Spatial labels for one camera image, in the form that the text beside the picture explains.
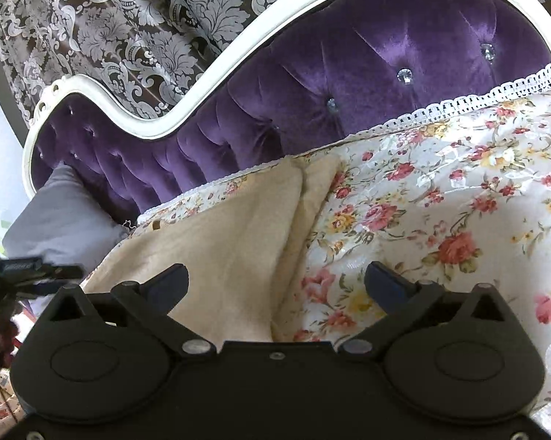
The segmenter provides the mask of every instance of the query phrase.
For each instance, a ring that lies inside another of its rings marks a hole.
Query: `white lace trim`
[[[302,157],[304,155],[313,154],[314,152],[323,150],[327,147],[335,147],[347,142],[354,142],[356,140],[369,139],[371,137],[379,137],[390,133],[414,129],[423,125],[432,124],[433,122],[438,122],[440,120],[451,119],[452,117],[461,115],[463,116],[464,114],[493,106],[498,102],[512,101],[514,99],[526,97],[530,94],[539,94],[546,91],[551,91],[551,63],[547,64],[544,69],[541,69],[536,74],[531,74],[527,78],[517,79],[514,82],[506,82],[501,86],[496,86],[491,89],[489,93],[483,96],[471,94],[468,96],[457,97],[456,99],[449,99],[441,102],[440,104],[430,104],[428,107],[415,110],[411,114],[404,114],[397,119],[390,119],[384,124],[348,135],[342,140],[330,143],[317,149],[312,149],[294,157]],[[240,170],[239,172],[223,177],[222,179],[214,180],[212,182],[205,183],[204,185],[195,187],[187,192],[184,192],[183,194],[178,195],[175,199],[170,200],[169,202],[150,208],[145,213],[140,215],[139,218],[137,218],[137,225],[139,226],[140,224],[145,223],[160,210],[178,203],[183,198],[190,197],[198,190],[208,188],[209,186],[220,185],[221,183],[247,175],[248,173],[257,172],[272,167],[280,160],[281,159],[256,165],[245,170]]]

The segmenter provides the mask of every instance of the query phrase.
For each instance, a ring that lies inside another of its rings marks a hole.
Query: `beige fleece throw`
[[[272,342],[271,320],[288,289],[340,160],[286,158],[253,174],[220,204],[126,240],[84,286],[106,292],[147,281],[174,263],[189,273],[169,316],[217,347],[225,340]]]

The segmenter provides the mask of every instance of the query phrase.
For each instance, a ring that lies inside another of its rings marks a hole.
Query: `purple tufted headboard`
[[[39,189],[64,161],[113,218],[136,220],[211,180],[485,94],[550,61],[538,32],[502,0],[335,0],[291,23],[161,139],[129,135],[89,99],[67,96],[40,130],[31,176]]]

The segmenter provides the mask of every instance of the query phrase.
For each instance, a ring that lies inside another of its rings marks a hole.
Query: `gray pillow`
[[[47,263],[80,264],[88,274],[128,232],[104,212],[74,169],[60,164],[11,225],[3,247],[11,258],[43,256]],[[48,302],[32,302],[33,313],[39,316]]]

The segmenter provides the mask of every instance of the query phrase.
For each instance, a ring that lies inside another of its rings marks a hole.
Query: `brown damask fabric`
[[[65,74],[92,76],[155,118],[274,1],[0,0],[0,58],[27,122]],[[539,1],[551,14],[551,0]]]

